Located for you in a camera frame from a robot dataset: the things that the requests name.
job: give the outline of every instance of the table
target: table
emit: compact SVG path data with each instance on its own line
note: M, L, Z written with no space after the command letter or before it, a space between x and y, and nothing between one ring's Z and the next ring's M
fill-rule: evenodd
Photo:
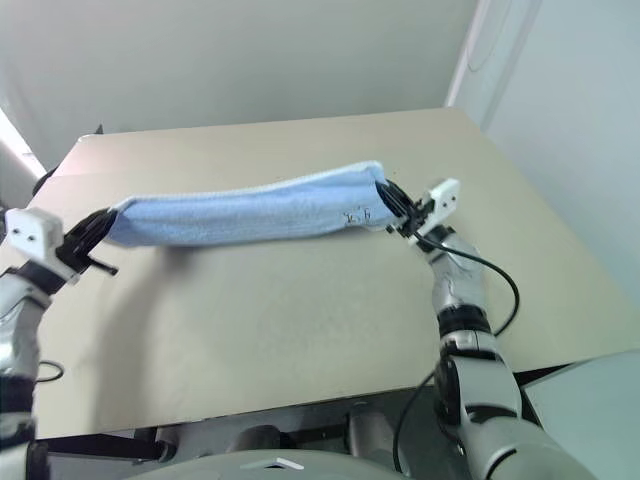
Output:
M638 310L516 167L454 109L81 138L35 197L71 227L132 194L227 190L363 160L418 196L461 180L450 223L509 271L522 311L500 339L515 370L638 347ZM39 437L194 421L414 385L438 356L432 274L384 231L198 249L101 244L56 295ZM0 267L21 264L3 245ZM511 308L487 274L488 312Z

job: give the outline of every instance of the blue towel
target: blue towel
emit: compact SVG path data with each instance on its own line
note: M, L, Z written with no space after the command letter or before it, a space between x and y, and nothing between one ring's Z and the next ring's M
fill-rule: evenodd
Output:
M113 207L108 238L125 246L196 246L377 230L395 217L376 181L386 183L382 166L362 162L243 190L132 197Z

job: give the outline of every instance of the white wall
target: white wall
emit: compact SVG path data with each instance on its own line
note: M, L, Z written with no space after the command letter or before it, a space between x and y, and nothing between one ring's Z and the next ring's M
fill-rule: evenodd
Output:
M442 105L474 0L0 0L0 107L50 168L105 131Z
M493 107L475 110L465 95L455 103L483 119L487 134L640 304L640 2L539 3L517 61L493 83ZM495 58L514 48L505 37ZM486 81L466 75L462 89L479 91Z
M33 172L0 141L0 205L7 208L26 207L32 198L31 191L36 180Z

